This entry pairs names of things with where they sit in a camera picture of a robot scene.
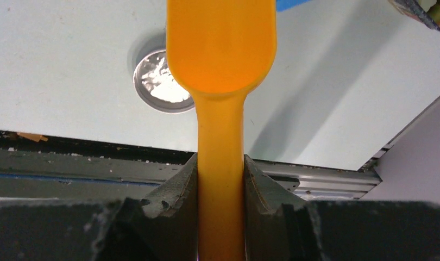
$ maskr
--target orange spatula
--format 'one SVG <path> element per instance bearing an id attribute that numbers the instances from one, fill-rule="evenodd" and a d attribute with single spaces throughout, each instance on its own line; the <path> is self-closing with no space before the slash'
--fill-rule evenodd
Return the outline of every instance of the orange spatula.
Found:
<path id="1" fill-rule="evenodd" d="M 275 0 L 168 0 L 167 61 L 198 115 L 199 260 L 245 260 L 243 104 L 276 52 Z"/>

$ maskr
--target shiny metal surface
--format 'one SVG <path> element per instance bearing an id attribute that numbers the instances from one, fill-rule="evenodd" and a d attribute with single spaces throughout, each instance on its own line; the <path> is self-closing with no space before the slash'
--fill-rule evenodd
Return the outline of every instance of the shiny metal surface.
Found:
<path id="1" fill-rule="evenodd" d="M 166 50 L 145 56 L 134 71 L 134 87 L 151 107 L 167 113 L 180 113 L 194 107 L 191 95 L 172 77 Z"/>

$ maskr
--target purple wall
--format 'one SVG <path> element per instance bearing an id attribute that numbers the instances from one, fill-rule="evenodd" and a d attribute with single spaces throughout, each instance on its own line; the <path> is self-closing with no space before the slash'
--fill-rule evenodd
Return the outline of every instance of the purple wall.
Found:
<path id="1" fill-rule="evenodd" d="M 440 204 L 440 101 L 381 159 L 383 182 L 363 200 L 422 200 Z"/>

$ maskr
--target blue object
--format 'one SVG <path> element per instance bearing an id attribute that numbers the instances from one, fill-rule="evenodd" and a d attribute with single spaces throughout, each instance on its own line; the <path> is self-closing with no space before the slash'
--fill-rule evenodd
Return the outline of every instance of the blue object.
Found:
<path id="1" fill-rule="evenodd" d="M 310 0 L 276 0 L 276 11 L 282 12 L 296 5 L 300 5 Z"/>

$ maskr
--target table surface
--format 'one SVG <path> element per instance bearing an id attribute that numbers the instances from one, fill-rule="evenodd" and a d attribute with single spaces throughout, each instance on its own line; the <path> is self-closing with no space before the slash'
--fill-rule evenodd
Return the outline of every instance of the table surface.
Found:
<path id="1" fill-rule="evenodd" d="M 195 110 L 159 112 L 132 83 L 165 8 L 0 0 L 0 129 L 196 151 Z M 440 95 L 440 33 L 386 0 L 314 0 L 278 13 L 277 31 L 244 106 L 253 158 L 357 170 Z"/>

